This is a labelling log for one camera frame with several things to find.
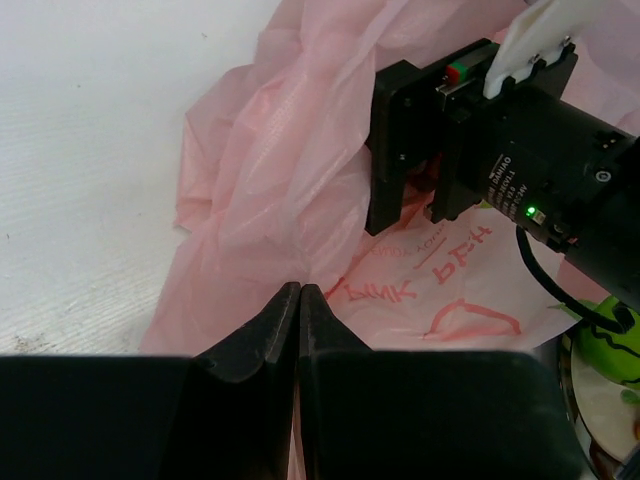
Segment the green fake fruit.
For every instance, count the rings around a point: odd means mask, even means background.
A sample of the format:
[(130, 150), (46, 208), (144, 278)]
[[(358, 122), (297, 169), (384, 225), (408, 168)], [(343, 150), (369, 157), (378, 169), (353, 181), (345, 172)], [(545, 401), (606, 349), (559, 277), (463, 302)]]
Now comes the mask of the green fake fruit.
[(596, 312), (609, 320), (616, 319), (615, 313), (629, 313), (634, 325), (618, 334), (586, 324), (576, 335), (582, 359), (609, 381), (639, 390), (639, 314), (613, 296), (603, 300)]

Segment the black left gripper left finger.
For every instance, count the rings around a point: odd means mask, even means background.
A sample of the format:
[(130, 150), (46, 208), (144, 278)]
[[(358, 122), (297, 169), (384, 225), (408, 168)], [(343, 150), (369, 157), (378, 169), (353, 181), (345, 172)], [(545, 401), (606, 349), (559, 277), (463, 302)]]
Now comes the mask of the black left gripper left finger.
[(5, 479), (284, 479), (301, 287), (193, 356), (3, 356)]

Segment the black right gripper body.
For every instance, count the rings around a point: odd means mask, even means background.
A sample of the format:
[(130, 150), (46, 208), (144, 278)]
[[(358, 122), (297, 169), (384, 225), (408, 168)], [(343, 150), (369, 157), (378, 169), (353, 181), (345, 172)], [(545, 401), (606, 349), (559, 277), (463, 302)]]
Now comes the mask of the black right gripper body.
[(639, 241), (638, 139), (562, 100), (572, 43), (488, 99), (497, 51), (482, 39), (427, 67), (403, 60), (376, 75), (368, 233), (399, 220), (414, 183), (433, 193), (433, 222), (486, 202), (558, 252), (629, 252)]

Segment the pink floral plastic bag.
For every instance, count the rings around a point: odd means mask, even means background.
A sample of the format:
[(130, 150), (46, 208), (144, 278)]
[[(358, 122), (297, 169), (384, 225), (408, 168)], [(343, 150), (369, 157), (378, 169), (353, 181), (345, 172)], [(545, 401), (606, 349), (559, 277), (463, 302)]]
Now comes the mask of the pink floral plastic bag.
[[(238, 328), (289, 281), (318, 284), (349, 325), (379, 345), (414, 346), (423, 321), (475, 292), (498, 304), (497, 275), (515, 292), (528, 281), (514, 224), (476, 206), (443, 227), (408, 195), (393, 245), (433, 249), (468, 239), (475, 220), (496, 234), (488, 259), (447, 287), (377, 260), (364, 231), (370, 174), (365, 111), (374, 73), (407, 55), (427, 61), (478, 35), (500, 38), (515, 1), (284, 1), (260, 34), (251, 64), (228, 71), (187, 112), (176, 197), (178, 247), (141, 347), (195, 354)], [(420, 291), (392, 300), (402, 280)]]

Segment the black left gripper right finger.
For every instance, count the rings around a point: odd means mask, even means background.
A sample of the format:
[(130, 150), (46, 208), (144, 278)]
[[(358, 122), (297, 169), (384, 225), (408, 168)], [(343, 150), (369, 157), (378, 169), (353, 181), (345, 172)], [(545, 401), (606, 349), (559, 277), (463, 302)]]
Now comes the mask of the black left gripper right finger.
[(298, 374), (310, 479), (578, 479), (587, 466), (533, 356), (374, 350), (315, 285), (300, 296)]

